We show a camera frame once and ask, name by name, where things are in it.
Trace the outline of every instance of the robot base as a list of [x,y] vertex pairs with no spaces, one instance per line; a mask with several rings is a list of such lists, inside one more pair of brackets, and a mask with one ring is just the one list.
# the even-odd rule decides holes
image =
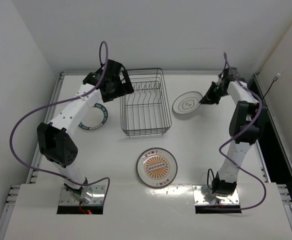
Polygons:
[[[93,198],[89,203],[83,203],[81,208],[84,211],[89,210],[91,214],[103,214],[103,202],[104,196],[106,192],[105,185],[92,185],[93,190]],[[84,214],[80,211],[80,202],[75,200],[69,191],[66,191],[65,186],[62,186],[59,202],[58,202],[58,209],[57,214]]]
[[[212,190],[207,185],[193,185],[195,211],[197,214],[234,214],[242,213],[238,210],[240,199],[237,189],[231,196],[216,196],[212,194]],[[218,211],[218,209],[234,209],[227,211]]]

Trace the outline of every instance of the red cable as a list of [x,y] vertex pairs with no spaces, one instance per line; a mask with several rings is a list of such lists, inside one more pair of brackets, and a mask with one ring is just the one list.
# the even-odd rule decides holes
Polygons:
[[86,212],[82,209],[82,205],[81,203],[79,204],[79,211],[83,212],[84,214],[86,214]]

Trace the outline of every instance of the black cable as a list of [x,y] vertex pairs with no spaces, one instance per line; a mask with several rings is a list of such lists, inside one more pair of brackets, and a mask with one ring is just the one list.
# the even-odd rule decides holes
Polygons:
[[266,91],[266,93],[264,94],[264,96],[262,97],[262,101],[264,100],[264,98],[265,98],[265,96],[268,94],[268,92],[271,90],[271,87],[273,86],[273,84],[274,84],[274,80],[272,81],[272,83],[270,84],[270,86],[269,86],[269,88],[268,88],[268,90]]
[[214,205],[212,207],[216,206],[216,204],[218,204],[218,206],[220,206],[220,200],[219,199],[215,200],[215,203],[214,203]]
[[211,175],[212,175],[212,179],[215,178],[215,175],[214,175],[213,170],[212,170],[211,168],[209,168],[208,171],[207,171],[207,182],[206,182],[206,183],[207,183],[207,187],[208,187],[210,190],[212,190],[213,188],[210,188],[210,185],[209,185],[210,172],[211,172]]
[[221,73],[217,75],[219,79],[222,77],[222,74],[223,74],[225,69],[226,69],[226,62],[225,62],[224,68],[222,69]]

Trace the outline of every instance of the cable connector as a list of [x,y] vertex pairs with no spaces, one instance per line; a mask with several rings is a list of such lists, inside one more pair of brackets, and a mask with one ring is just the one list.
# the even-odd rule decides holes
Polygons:
[[273,80],[274,82],[276,82],[277,79],[280,78],[280,76],[281,76],[281,74],[280,74],[280,73],[277,73],[277,74],[272,78],[272,80]]

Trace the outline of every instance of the metal base plate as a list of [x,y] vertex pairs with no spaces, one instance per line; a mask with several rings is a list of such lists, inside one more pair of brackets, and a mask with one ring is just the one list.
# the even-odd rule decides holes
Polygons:
[[[82,206],[92,206],[92,207],[101,207],[103,205],[106,186],[105,185],[92,185],[93,198],[89,203],[83,203]],[[66,191],[66,188],[63,186],[61,188],[60,197],[59,197],[59,206],[65,207],[78,207],[80,202],[73,199],[71,193]]]
[[212,190],[210,190],[207,185],[193,185],[192,186],[193,194],[194,194],[194,204],[196,207],[215,207],[215,206],[223,206],[223,207],[239,207],[240,199],[238,197],[237,189],[231,196],[216,196],[212,194]]

